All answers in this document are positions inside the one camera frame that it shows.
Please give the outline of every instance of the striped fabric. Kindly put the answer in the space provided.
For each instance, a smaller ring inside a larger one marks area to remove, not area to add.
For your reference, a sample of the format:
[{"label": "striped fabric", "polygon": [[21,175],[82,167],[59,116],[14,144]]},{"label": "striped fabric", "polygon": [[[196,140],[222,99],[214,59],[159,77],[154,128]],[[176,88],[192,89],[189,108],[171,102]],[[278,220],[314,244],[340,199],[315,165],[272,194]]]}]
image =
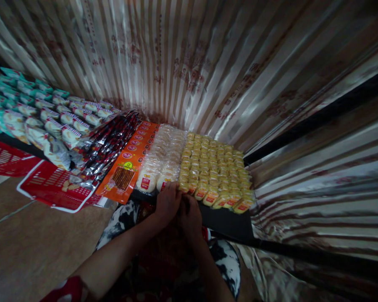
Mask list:
[{"label": "striped fabric", "polygon": [[0,1],[0,61],[250,151],[378,73],[378,6]]}]

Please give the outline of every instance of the hand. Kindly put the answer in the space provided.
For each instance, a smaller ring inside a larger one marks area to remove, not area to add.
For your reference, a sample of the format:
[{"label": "hand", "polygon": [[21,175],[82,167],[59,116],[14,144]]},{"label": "hand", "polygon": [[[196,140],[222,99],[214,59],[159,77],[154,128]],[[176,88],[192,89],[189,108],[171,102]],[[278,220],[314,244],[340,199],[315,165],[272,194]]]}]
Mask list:
[{"label": "hand", "polygon": [[[189,212],[187,212],[185,202],[189,204]],[[182,196],[181,225],[191,245],[196,244],[199,240],[203,240],[202,213],[200,213],[197,200],[188,194]]]},{"label": "hand", "polygon": [[164,190],[157,197],[157,208],[155,215],[158,217],[163,227],[175,217],[179,209],[179,203],[182,197],[182,191],[178,191],[179,183],[167,182]]}]

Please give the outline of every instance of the woman's right hand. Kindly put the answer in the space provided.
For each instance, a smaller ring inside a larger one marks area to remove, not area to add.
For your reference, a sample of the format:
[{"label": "woman's right hand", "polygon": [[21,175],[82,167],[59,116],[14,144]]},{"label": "woman's right hand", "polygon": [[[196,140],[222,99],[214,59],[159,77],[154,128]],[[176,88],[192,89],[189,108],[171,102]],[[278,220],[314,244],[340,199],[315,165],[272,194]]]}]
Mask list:
[{"label": "woman's right hand", "polygon": [[181,225],[191,245],[196,244],[199,240],[203,241],[202,213],[200,213],[197,200],[188,194],[182,195]]}]

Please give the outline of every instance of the red sleeve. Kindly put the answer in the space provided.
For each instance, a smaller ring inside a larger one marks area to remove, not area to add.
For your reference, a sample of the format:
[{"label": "red sleeve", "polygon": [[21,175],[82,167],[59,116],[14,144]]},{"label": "red sleeve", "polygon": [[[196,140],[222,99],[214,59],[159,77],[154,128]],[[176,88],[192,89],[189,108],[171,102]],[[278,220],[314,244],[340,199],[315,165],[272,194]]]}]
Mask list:
[{"label": "red sleeve", "polygon": [[85,287],[80,276],[74,276],[62,282],[57,288],[46,295],[41,302],[63,301],[84,302],[88,297],[88,289]]}]

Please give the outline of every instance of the woman's left hand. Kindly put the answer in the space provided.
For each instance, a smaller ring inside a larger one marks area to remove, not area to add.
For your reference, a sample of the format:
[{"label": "woman's left hand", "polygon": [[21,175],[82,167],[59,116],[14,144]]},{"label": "woman's left hand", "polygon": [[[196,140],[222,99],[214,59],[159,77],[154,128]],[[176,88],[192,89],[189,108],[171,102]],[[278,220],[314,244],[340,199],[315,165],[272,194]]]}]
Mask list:
[{"label": "woman's left hand", "polygon": [[178,182],[167,182],[164,190],[157,197],[157,208],[154,215],[157,216],[163,227],[175,217],[179,210],[182,191],[178,190]]}]

